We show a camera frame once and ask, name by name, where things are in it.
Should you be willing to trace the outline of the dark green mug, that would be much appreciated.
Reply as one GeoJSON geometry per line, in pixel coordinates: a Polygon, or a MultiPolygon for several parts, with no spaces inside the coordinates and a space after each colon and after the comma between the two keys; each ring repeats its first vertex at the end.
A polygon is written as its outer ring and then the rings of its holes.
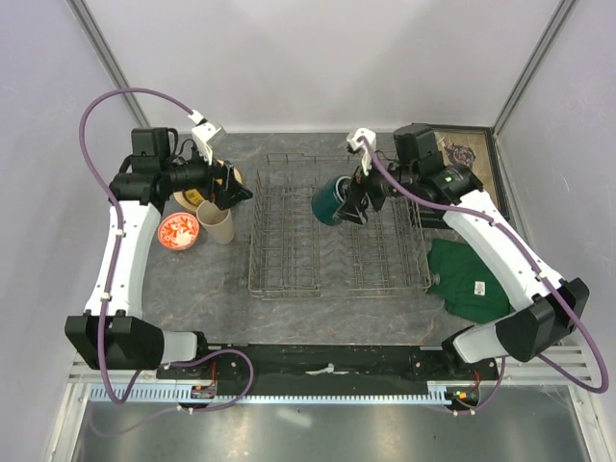
{"type": "Polygon", "coordinates": [[[340,175],[328,180],[313,194],[311,210],[319,222],[327,226],[342,223],[338,211],[347,199],[350,183],[350,176],[340,175]]]}

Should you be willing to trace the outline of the yellow patterned small plate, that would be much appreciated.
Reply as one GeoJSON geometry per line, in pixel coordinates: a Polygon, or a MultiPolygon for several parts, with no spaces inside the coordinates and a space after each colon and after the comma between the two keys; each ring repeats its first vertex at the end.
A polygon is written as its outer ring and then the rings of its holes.
{"type": "Polygon", "coordinates": [[[189,167],[188,178],[190,187],[183,192],[183,195],[192,205],[199,205],[203,201],[215,202],[224,191],[223,164],[217,163],[209,167],[189,167]]]}

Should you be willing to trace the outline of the white red patterned bowl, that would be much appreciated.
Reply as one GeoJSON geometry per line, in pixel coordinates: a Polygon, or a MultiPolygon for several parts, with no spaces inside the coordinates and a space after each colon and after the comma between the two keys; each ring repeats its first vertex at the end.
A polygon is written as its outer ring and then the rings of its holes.
{"type": "Polygon", "coordinates": [[[181,251],[193,246],[199,236],[200,223],[190,213],[180,212],[169,215],[160,223],[156,236],[167,249],[181,251]]]}

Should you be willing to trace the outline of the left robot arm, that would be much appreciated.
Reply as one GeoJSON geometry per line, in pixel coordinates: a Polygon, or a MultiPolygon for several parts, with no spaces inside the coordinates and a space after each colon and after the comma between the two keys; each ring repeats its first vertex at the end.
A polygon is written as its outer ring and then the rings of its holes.
{"type": "Polygon", "coordinates": [[[221,210],[251,198],[234,166],[213,155],[213,143],[223,133],[213,122],[193,127],[192,155],[180,160],[171,151],[175,130],[132,131],[132,152],[107,186],[110,228],[101,270],[83,315],[68,317],[64,325],[67,339],[91,369],[153,371],[177,362],[190,378],[210,370],[204,335],[165,331],[144,321],[141,293],[151,242],[175,193],[200,189],[221,210]]]}

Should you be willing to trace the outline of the beige cup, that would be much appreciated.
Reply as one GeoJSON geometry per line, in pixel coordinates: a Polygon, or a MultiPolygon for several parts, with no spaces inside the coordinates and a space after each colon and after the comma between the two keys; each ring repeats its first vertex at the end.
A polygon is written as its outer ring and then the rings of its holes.
{"type": "Polygon", "coordinates": [[[235,227],[230,210],[221,210],[214,203],[203,201],[196,210],[196,218],[209,238],[216,244],[230,244],[235,227]]]}

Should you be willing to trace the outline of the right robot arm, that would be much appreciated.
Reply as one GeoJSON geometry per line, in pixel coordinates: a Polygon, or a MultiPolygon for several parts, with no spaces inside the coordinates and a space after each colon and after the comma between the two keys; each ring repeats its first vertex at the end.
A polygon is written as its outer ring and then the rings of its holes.
{"type": "Polygon", "coordinates": [[[363,224],[366,209],[379,210],[389,197],[405,196],[439,211],[444,222],[475,251],[498,280],[512,313],[449,338],[441,354],[443,372],[465,377],[475,363],[510,356],[527,362],[570,335],[590,295],[579,278],[567,280],[546,264],[501,215],[480,180],[465,165],[446,164],[433,130],[413,123],[394,133],[396,160],[376,164],[376,134],[359,128],[347,148],[361,155],[339,211],[363,224]]]}

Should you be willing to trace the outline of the cream bird plate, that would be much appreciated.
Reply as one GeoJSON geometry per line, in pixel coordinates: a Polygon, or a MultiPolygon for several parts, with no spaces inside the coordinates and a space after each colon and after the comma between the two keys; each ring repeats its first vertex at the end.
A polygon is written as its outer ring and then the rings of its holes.
{"type": "MultiPolygon", "coordinates": [[[[228,163],[226,160],[218,159],[218,163],[223,167],[225,165],[225,162],[228,163]]],[[[235,179],[243,184],[244,180],[243,180],[242,173],[233,164],[231,165],[232,167],[234,167],[235,179]]],[[[223,178],[217,178],[215,184],[218,186],[222,186],[223,178]]],[[[191,213],[196,213],[198,206],[202,202],[211,201],[210,199],[206,198],[206,196],[204,195],[205,192],[206,190],[204,190],[203,188],[190,189],[190,190],[184,190],[181,192],[175,192],[173,197],[176,200],[176,202],[180,206],[182,206],[184,209],[188,210],[191,213]]]]}

